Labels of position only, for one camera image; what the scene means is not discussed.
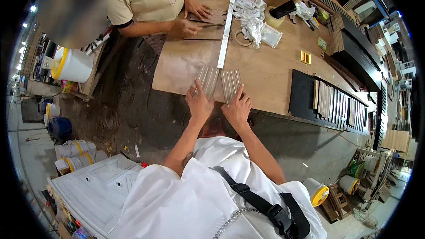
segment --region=person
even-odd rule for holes
[[[243,84],[230,107],[221,108],[243,143],[224,136],[197,139],[214,101],[207,101],[196,79],[195,84],[186,94],[189,124],[163,165],[150,165],[139,173],[123,206],[117,227],[120,238],[283,238],[268,217],[252,210],[232,189],[216,166],[269,203],[281,205],[288,218],[279,193],[291,193],[310,225],[306,238],[326,238],[307,189],[298,181],[286,182],[283,170],[247,122],[252,100],[243,93]]]
[[[106,0],[108,17],[125,37],[143,36],[154,51],[161,53],[165,34],[185,38],[194,36],[200,26],[186,18],[193,13],[198,19],[209,19],[211,12],[198,0]],[[178,19],[184,5],[184,16]]]

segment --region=cabinet door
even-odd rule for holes
[[[99,238],[111,233],[140,170],[121,154],[50,181],[71,214]]]

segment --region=wooden workbench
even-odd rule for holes
[[[210,8],[227,9],[230,0],[199,0]],[[289,115],[292,70],[316,75],[327,82],[353,94],[365,104],[367,93],[354,93],[348,83],[322,58],[317,38],[329,42],[329,31],[321,26],[310,28],[297,17],[297,24],[286,18],[277,30],[283,33],[275,49],[262,44],[259,50],[243,47],[233,39],[240,23],[233,18],[227,46],[224,70],[238,69],[244,91],[252,97],[252,108],[281,115]],[[177,94],[186,94],[202,66],[217,67],[221,41],[167,40],[159,57],[152,88]],[[311,54],[311,65],[300,61],[300,51]],[[220,77],[215,87],[214,99],[224,102]]]

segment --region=masking tape roll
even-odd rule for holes
[[[280,19],[276,19],[274,17],[272,17],[272,15],[270,15],[269,11],[274,9],[276,7],[267,7],[266,10],[264,11],[264,22],[269,24],[272,27],[279,27],[282,22],[285,20],[285,16],[283,16]]]

